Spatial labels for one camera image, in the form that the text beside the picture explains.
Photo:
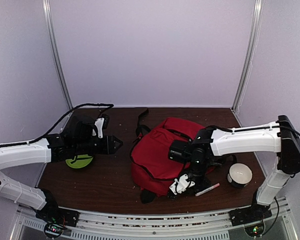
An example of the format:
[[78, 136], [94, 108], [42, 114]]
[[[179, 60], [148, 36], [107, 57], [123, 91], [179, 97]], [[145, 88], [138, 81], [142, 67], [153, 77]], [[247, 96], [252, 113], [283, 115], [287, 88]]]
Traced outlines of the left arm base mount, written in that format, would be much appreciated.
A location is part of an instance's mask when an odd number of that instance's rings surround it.
[[46, 223], [57, 224], [62, 227], [76, 227], [80, 213], [75, 210], [58, 208], [57, 210], [34, 210], [35, 216]]

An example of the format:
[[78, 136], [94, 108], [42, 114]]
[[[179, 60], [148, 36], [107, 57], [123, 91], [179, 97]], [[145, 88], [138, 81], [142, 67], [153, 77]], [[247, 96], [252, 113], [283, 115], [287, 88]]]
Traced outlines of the pink white pen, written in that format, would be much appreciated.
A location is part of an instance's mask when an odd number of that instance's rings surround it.
[[212, 185], [212, 186], [210, 186], [210, 187], [208, 187], [208, 188], [206, 188], [206, 189], [204, 189], [204, 190], [202, 190], [202, 191], [200, 191], [200, 192], [197, 192], [197, 193], [195, 194], [195, 196], [196, 196], [196, 197], [201, 196], [201, 195], [203, 195], [203, 194], [205, 194], [205, 193], [208, 193], [209, 191], [212, 191], [212, 190], [218, 188], [219, 186], [220, 186], [220, 183], [214, 184], [214, 185]]

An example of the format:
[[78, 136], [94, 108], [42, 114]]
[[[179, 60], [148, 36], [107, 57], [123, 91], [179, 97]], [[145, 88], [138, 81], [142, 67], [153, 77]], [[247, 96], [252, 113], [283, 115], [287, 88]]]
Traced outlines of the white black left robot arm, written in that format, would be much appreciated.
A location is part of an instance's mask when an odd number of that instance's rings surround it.
[[105, 135], [109, 117], [97, 119], [86, 115], [71, 117], [60, 133], [46, 134], [25, 142], [0, 144], [0, 197], [29, 206], [51, 222], [62, 218], [62, 211], [53, 195], [39, 188], [16, 181], [1, 171], [30, 165], [75, 161], [81, 155], [112, 155], [123, 145], [114, 135]]

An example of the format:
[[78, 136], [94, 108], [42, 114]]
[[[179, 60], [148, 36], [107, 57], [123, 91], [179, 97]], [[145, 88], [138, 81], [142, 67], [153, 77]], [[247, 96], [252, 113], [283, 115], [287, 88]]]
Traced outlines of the red student backpack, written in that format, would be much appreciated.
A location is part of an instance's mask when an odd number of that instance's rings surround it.
[[168, 117], [149, 128], [141, 123], [148, 114], [149, 110], [145, 110], [138, 116], [137, 139], [130, 151], [131, 177], [141, 189], [143, 204], [167, 197], [170, 185], [184, 174], [199, 185], [229, 158], [237, 162], [234, 154], [215, 156], [212, 153], [210, 137], [217, 126], [204, 127], [194, 121]]

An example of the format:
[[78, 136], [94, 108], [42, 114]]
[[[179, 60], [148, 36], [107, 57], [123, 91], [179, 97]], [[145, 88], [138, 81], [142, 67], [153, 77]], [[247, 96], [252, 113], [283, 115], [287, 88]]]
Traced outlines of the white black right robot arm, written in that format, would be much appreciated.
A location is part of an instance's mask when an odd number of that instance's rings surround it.
[[276, 153], [274, 169], [255, 192], [251, 206], [245, 208], [249, 220], [258, 220], [288, 179], [300, 172], [300, 133], [286, 115], [251, 127], [229, 129], [210, 125], [188, 142], [174, 140], [169, 147], [169, 159], [190, 165], [169, 186], [168, 196], [175, 197], [189, 189], [196, 194], [203, 192], [207, 169], [216, 165], [218, 157], [249, 152]]

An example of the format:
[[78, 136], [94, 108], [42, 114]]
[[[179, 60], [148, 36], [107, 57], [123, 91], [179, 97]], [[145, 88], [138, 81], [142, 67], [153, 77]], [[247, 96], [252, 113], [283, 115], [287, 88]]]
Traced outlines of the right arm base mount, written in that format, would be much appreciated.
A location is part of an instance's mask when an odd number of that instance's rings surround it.
[[231, 210], [228, 214], [233, 227], [261, 221], [264, 218], [270, 218], [272, 216], [270, 207], [264, 205], [251, 205], [244, 208], [237, 208]]

